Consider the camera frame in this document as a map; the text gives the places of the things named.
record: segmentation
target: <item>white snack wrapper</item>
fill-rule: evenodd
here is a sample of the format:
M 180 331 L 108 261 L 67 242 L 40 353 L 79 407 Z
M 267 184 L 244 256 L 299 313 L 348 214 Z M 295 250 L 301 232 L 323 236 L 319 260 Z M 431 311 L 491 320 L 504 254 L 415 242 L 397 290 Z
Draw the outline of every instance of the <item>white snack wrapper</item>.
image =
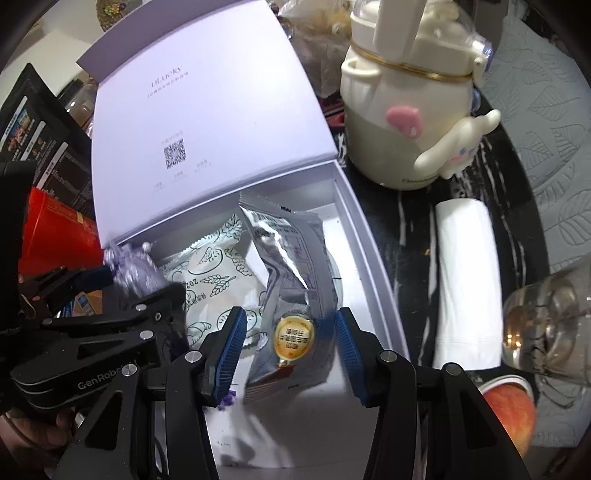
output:
M 232 215 L 216 232 L 191 244 L 163 267 L 166 280 L 182 282 L 187 288 L 187 339 L 193 350 L 208 333 L 222 329 L 233 306 L 246 311 L 244 346 L 258 340 L 265 286 L 234 248 L 242 232 L 242 222 Z

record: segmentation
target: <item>black marble table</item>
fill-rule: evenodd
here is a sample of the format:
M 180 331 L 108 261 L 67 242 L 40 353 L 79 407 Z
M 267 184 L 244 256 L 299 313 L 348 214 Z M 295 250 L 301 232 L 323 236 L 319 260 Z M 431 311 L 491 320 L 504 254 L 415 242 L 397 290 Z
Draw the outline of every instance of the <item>black marble table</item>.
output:
M 483 98 L 479 113 L 490 109 Z M 434 356 L 439 312 L 437 203 L 470 197 L 486 204 L 495 234 L 503 301 L 514 290 L 549 274 L 534 196 L 502 126 L 482 140 L 473 164 L 460 176 L 438 179 L 410 192 L 387 189 L 364 177 L 346 158 L 344 127 L 333 124 L 331 130 L 341 165 L 382 255 L 414 364 L 430 366 Z M 506 369 L 501 367 L 486 377 L 506 373 Z

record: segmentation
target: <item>apple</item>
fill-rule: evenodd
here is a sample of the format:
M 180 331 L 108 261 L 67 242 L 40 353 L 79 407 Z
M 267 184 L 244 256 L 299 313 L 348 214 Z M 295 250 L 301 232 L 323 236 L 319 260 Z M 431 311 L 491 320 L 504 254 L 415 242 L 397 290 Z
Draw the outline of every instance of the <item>apple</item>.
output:
M 537 412 L 534 402 L 522 388 L 512 384 L 491 388 L 483 396 L 523 458 L 535 430 Z

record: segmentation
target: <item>red container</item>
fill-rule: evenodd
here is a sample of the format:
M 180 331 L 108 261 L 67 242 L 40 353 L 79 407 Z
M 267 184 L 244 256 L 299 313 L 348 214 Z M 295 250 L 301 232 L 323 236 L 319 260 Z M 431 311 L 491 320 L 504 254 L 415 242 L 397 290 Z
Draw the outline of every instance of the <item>red container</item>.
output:
M 61 266 L 103 264 L 96 223 L 39 189 L 31 189 L 19 273 L 35 276 Z

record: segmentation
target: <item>box lid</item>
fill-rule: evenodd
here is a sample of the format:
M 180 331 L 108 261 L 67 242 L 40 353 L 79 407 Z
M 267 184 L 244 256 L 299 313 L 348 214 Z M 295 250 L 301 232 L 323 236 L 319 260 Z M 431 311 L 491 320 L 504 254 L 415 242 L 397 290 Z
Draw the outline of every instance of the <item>box lid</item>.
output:
M 189 22 L 151 43 L 145 32 L 171 9 L 176 17 L 165 23 L 177 27 L 184 7 Z M 136 33 L 120 47 L 126 54 L 109 54 Z M 92 177 L 103 246 L 231 189 L 336 157 L 306 74 L 264 0 L 152 0 L 79 63 L 100 81 Z

